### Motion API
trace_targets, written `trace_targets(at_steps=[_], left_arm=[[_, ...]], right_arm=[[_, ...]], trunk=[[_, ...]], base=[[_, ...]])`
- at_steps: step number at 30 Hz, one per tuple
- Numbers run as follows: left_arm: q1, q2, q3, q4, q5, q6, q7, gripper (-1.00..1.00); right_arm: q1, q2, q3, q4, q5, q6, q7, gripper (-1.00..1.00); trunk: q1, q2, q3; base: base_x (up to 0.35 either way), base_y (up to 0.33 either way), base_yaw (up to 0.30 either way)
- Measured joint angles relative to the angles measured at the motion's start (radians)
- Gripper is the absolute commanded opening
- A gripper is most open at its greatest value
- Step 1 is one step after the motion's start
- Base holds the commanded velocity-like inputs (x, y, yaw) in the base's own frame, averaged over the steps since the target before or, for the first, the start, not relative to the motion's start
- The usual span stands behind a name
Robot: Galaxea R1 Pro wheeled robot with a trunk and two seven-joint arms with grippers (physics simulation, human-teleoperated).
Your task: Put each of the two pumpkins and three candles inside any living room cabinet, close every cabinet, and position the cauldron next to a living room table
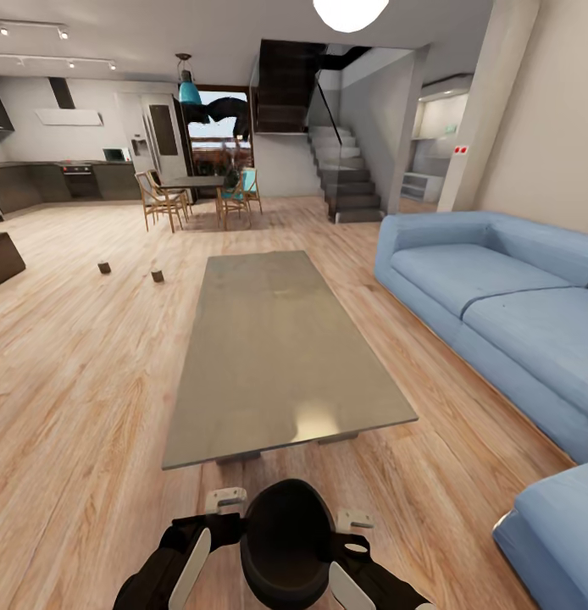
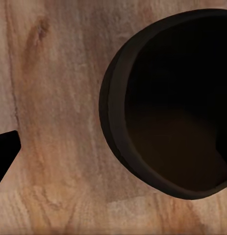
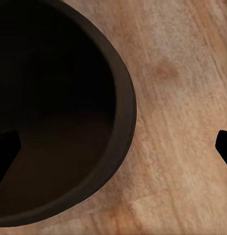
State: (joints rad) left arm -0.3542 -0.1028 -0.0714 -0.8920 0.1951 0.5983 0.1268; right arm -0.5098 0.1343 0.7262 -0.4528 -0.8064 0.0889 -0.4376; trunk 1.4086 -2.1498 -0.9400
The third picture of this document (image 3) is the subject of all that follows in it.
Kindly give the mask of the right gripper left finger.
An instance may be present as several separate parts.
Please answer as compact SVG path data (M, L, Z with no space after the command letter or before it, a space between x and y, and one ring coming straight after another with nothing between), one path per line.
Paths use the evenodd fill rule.
M0 134L0 182L21 149L16 130Z

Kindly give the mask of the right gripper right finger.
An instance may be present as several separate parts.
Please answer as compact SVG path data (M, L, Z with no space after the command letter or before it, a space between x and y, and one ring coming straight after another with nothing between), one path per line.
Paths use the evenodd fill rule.
M219 131L215 147L227 164L227 131Z

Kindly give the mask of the cauldron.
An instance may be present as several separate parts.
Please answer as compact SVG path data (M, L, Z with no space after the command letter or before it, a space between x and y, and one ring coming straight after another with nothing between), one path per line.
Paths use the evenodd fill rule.
M0 0L0 134L21 149L0 228L53 217L103 187L133 140L136 94L106 36L61 0Z

